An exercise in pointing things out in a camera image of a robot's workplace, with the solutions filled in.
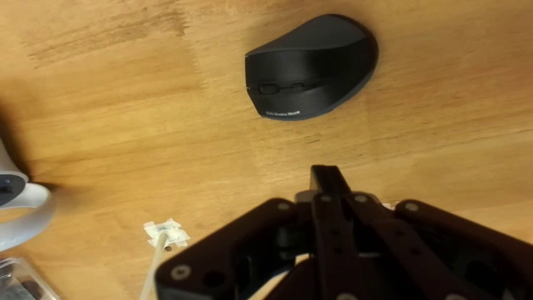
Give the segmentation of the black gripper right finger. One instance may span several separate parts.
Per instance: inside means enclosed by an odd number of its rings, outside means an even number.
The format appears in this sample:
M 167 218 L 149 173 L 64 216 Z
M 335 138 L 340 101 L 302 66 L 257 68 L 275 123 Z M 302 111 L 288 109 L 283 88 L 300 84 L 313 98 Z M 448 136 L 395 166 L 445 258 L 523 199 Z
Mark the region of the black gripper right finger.
M 533 300 L 532 244 L 420 199 L 387 208 L 312 168 L 322 300 Z

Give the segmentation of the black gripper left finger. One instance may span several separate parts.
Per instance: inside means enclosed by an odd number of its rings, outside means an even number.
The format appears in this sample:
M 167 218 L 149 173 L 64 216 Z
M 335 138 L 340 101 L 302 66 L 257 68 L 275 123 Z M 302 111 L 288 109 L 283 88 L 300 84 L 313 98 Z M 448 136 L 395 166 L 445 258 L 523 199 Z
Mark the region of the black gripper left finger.
M 270 198 L 155 271 L 157 300 L 247 300 L 312 248 L 312 204 Z

